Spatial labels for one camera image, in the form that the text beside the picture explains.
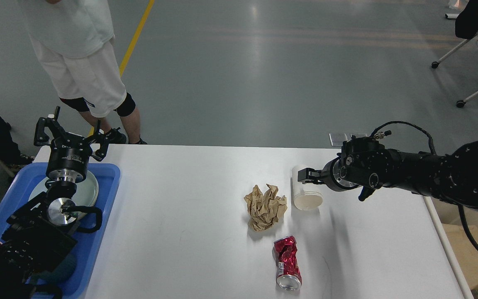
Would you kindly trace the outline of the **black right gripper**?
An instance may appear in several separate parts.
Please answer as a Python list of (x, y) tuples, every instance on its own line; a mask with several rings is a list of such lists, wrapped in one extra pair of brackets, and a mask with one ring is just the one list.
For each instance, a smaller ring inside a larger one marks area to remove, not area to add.
[(340, 158), (329, 161), (322, 170), (313, 168), (300, 169), (297, 172), (297, 182), (302, 184), (326, 185), (337, 192), (349, 191), (360, 187), (355, 183), (345, 181), (340, 176)]

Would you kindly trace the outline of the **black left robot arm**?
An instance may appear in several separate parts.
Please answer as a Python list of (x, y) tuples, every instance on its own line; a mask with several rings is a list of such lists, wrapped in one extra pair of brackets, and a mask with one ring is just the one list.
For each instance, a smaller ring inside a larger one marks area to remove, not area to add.
[(103, 212), (94, 204), (76, 204), (72, 198), (87, 178), (90, 158), (102, 161), (109, 140), (97, 121), (89, 137), (72, 134), (54, 115), (38, 119), (34, 145), (51, 148), (46, 167), (47, 190), (19, 207), (6, 222), (0, 242), (0, 299), (30, 299), (36, 292), (63, 295), (56, 284), (30, 284), (36, 273), (54, 271), (77, 244), (75, 232), (94, 233), (101, 228)]

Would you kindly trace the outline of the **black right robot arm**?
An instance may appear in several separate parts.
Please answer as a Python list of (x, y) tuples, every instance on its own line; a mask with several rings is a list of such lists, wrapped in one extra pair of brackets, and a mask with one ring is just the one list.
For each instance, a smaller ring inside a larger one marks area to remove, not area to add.
[(437, 155), (432, 136), (427, 136), (429, 152), (408, 153), (386, 148), (380, 139), (391, 134), (379, 126), (370, 136), (351, 136), (343, 141), (340, 153), (321, 170), (300, 169), (297, 182), (325, 185), (342, 192), (361, 187), (359, 201), (374, 191), (395, 188), (430, 196), (458, 207), (461, 224), (472, 246), (478, 243), (470, 232), (464, 208), (478, 211), (478, 141), (464, 144), (453, 154)]

